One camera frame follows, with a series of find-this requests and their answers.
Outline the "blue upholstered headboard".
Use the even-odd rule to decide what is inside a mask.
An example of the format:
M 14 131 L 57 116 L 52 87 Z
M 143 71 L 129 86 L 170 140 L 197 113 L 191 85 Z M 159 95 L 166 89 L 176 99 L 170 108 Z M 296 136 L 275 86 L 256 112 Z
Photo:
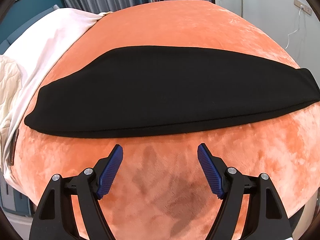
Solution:
M 22 24 L 20 27 L 18 27 L 15 31 L 13 31 L 2 43 L 1 43 L 1 54 L 4 54 L 4 52 L 35 22 L 46 16 L 47 14 L 53 12 L 54 10 L 59 9 L 58 5 L 54 5 L 53 7 L 50 7 L 49 9 L 37 14 L 33 18 L 29 19 L 27 22 Z

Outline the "orange plush bed cover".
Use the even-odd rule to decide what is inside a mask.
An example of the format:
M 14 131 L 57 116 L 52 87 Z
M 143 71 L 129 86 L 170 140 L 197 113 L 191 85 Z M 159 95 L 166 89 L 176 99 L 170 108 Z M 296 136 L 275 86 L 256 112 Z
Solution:
M 291 56 L 238 15 L 199 0 L 149 3 L 100 19 L 50 70 L 43 85 L 125 46 L 183 46 L 237 51 L 288 64 Z M 197 159 L 205 143 L 240 172 L 270 175 L 289 216 L 302 210 L 294 238 L 308 228 L 319 188 L 319 104 L 277 119 L 190 134 L 78 139 L 19 126 L 14 165 L 18 185 L 37 204 L 52 175 L 73 176 L 124 149 L 118 174 L 100 205 L 116 239 L 205 239 L 221 202 Z

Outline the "white blanket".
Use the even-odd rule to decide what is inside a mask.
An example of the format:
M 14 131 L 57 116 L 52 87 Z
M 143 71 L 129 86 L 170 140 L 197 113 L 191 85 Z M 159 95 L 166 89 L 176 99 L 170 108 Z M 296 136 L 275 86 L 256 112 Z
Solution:
M 22 79 L 10 123 L 1 129 L 1 171 L 6 182 L 17 191 L 24 192 L 24 189 L 7 163 L 12 137 L 33 95 L 53 66 L 105 15 L 105 12 L 94 14 L 73 8 L 54 10 L 30 26 L 3 54 L 17 63 Z

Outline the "wall power outlet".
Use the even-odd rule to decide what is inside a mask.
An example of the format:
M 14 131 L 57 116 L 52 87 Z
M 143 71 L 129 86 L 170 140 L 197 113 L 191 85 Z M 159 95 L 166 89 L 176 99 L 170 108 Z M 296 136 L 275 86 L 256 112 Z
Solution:
M 298 7 L 301 11 L 304 11 L 305 13 L 307 13 L 308 15 L 312 15 L 312 9 L 307 6 L 306 4 L 300 2 L 299 0 L 294 0 L 294 5 L 296 7 Z

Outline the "black pants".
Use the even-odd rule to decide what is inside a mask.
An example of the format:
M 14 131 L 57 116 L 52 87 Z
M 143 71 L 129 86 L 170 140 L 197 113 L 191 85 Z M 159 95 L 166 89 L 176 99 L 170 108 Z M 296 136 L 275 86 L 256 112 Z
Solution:
M 61 137 L 146 137 L 249 124 L 316 102 L 305 68 L 227 50 L 134 46 L 43 86 L 24 123 Z

